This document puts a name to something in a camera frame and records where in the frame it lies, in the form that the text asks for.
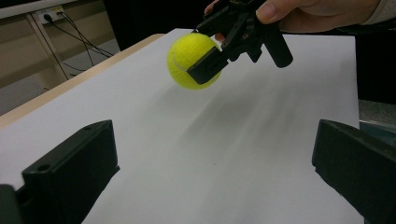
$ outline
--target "black plastic part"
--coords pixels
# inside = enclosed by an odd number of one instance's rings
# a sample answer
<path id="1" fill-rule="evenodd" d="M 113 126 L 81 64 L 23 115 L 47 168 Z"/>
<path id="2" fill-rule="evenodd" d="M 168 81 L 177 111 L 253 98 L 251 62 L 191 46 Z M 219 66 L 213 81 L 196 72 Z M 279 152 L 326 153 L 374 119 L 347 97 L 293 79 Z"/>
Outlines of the black plastic part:
<path id="1" fill-rule="evenodd" d="M 366 223 L 396 223 L 395 146 L 354 127 L 323 119 L 312 163 Z"/>
<path id="2" fill-rule="evenodd" d="M 212 36 L 222 33 L 222 50 L 212 49 L 188 69 L 190 76 L 204 84 L 221 71 L 228 60 L 234 62 L 242 53 L 257 62 L 265 45 L 277 67 L 286 67 L 293 61 L 289 47 L 277 23 L 264 25 L 257 20 L 256 9 L 263 0 L 219 0 L 204 16 L 194 32 Z"/>
<path id="3" fill-rule="evenodd" d="M 16 192 L 0 186 L 0 223 L 81 223 L 119 169 L 112 121 L 88 125 L 26 168 Z"/>

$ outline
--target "hand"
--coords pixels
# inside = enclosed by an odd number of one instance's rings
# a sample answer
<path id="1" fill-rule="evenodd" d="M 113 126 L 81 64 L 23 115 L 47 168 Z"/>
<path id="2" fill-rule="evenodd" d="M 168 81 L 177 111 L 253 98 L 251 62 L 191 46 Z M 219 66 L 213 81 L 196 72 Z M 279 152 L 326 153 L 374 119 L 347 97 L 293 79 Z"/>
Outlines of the hand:
<path id="1" fill-rule="evenodd" d="M 206 7 L 205 13 L 219 0 Z M 289 33 L 316 33 L 363 23 L 374 13 L 380 0 L 267 0 L 256 11 L 263 24 L 279 21 Z M 222 41 L 224 36 L 215 38 Z"/>

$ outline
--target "table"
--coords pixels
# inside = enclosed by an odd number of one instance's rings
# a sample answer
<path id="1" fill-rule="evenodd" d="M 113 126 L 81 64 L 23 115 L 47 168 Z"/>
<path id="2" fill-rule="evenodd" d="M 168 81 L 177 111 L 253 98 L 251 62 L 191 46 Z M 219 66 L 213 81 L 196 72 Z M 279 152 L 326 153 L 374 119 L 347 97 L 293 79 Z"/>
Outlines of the table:
<path id="1" fill-rule="evenodd" d="M 188 32 L 155 35 L 55 88 L 59 96 L 6 114 L 0 182 L 20 187 L 27 165 L 112 119 L 120 171 L 84 223 L 362 223 L 311 164 L 320 119 L 359 126 L 354 38 L 285 35 L 291 66 L 241 55 L 212 86 L 190 91 L 165 64 Z"/>

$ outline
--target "tennis ball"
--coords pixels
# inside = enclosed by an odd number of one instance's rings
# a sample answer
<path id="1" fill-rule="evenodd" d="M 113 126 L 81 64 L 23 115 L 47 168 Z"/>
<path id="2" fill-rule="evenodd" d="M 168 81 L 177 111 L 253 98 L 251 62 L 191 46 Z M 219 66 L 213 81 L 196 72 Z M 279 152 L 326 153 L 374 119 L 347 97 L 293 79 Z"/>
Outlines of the tennis ball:
<path id="1" fill-rule="evenodd" d="M 220 72 L 200 85 L 187 70 L 215 46 L 219 48 L 210 37 L 199 33 L 190 33 L 177 39 L 169 49 L 166 60 L 173 80 L 190 90 L 200 90 L 212 85 L 219 78 Z"/>

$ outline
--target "electrical outlet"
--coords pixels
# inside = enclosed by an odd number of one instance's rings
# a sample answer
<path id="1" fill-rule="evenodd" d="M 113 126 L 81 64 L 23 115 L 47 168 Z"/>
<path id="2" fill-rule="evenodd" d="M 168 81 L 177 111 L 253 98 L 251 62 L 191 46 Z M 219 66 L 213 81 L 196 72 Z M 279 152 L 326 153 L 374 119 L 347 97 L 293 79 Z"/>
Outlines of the electrical outlet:
<path id="1" fill-rule="evenodd" d="M 53 21 L 58 21 L 58 20 L 64 19 L 63 15 L 58 14 L 60 12 L 64 12 L 64 9 L 62 8 L 62 6 L 41 9 L 41 10 L 38 10 L 36 12 L 36 14 L 37 14 L 38 18 L 40 19 L 41 24 L 46 24 L 49 22 L 44 19 L 44 15 L 48 14 L 52 17 Z"/>

